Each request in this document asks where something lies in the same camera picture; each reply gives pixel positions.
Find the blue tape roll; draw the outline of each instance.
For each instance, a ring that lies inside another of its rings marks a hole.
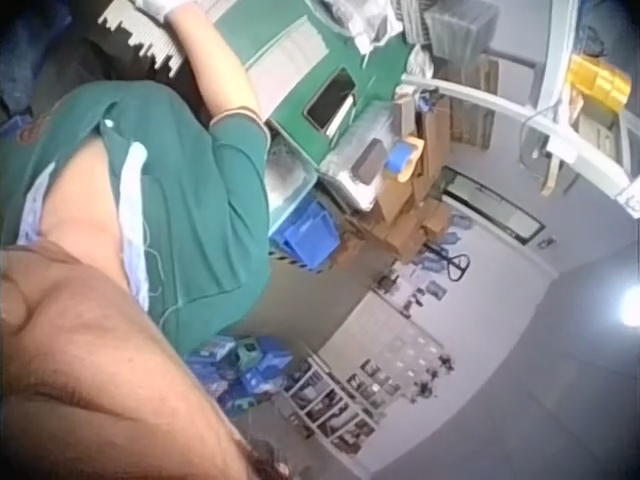
[[[402,140],[399,141],[389,152],[389,158],[387,158],[385,168],[395,175],[402,173],[404,169],[407,168],[407,164],[411,160],[411,155],[413,155],[415,150],[415,145]]]

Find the ceiling light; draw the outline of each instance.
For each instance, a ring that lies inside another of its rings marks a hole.
[[[620,310],[622,323],[628,327],[640,327],[640,285],[635,285],[625,293]]]

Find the green shirt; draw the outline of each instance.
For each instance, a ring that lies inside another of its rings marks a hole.
[[[234,112],[207,131],[170,89],[96,82],[45,119],[0,142],[2,244],[16,242],[25,196],[54,162],[49,187],[86,139],[102,136],[119,202],[133,142],[148,152],[141,175],[149,315],[180,354],[242,319],[269,278],[264,187],[269,137]]]

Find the person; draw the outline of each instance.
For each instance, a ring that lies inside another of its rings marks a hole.
[[[160,85],[94,83],[0,144],[2,458],[33,478],[287,478],[181,359],[267,282],[268,133],[197,4],[136,4],[173,28],[213,121]]]

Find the white glove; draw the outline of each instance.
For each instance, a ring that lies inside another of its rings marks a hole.
[[[164,23],[169,12],[193,0],[132,0],[137,8]]]

